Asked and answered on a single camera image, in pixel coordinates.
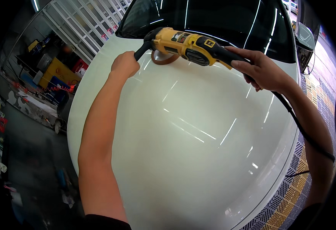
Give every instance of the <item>hand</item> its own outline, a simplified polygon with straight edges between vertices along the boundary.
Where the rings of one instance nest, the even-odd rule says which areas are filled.
[[[134,57],[134,51],[126,51],[114,60],[110,71],[118,72],[119,75],[132,77],[140,69],[139,63]]]
[[[282,94],[287,87],[295,82],[269,57],[260,51],[251,51],[232,46],[226,46],[225,48],[230,52],[249,59],[253,63],[253,65],[251,65],[247,62],[233,60],[231,65],[236,70],[244,73],[246,82],[251,83],[252,86],[256,88],[256,92],[263,88]],[[251,76],[255,82],[251,81],[246,75]]]

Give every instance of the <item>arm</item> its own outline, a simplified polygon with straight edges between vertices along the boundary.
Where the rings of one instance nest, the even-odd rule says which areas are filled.
[[[255,82],[251,82],[245,76],[247,83],[251,83],[257,92],[260,88],[263,88],[283,94],[290,102],[304,131],[324,150],[329,153],[333,152],[331,136],[322,116],[288,74],[260,51],[234,47],[226,47],[226,49],[253,62],[253,65],[241,61],[231,62],[235,69],[255,80]],[[331,185],[333,162],[318,153],[306,140],[305,145],[308,167],[312,176],[312,185],[305,204],[306,208],[325,200]]]
[[[78,152],[78,182],[85,214],[127,222],[111,165],[117,107],[126,80],[139,69],[134,52],[120,54],[86,117]]]

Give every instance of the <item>side mirror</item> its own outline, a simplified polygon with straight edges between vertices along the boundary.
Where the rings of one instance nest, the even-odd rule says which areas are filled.
[[[313,33],[307,26],[303,25],[300,22],[297,22],[295,28],[295,44],[300,48],[312,52],[315,49],[315,39]]]

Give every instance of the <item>windshield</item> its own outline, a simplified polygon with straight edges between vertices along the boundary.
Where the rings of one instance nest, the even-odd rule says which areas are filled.
[[[293,34],[278,0],[135,0],[116,35],[143,39],[160,26],[214,37],[223,46],[259,50],[294,63]]]

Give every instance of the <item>wrist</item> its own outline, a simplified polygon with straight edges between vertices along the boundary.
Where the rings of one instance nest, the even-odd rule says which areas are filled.
[[[279,89],[278,93],[283,94],[284,96],[294,94],[297,90],[301,89],[297,82],[288,74],[284,77],[283,83],[284,84]]]
[[[109,73],[108,79],[125,83],[129,76],[123,71],[113,70]]]

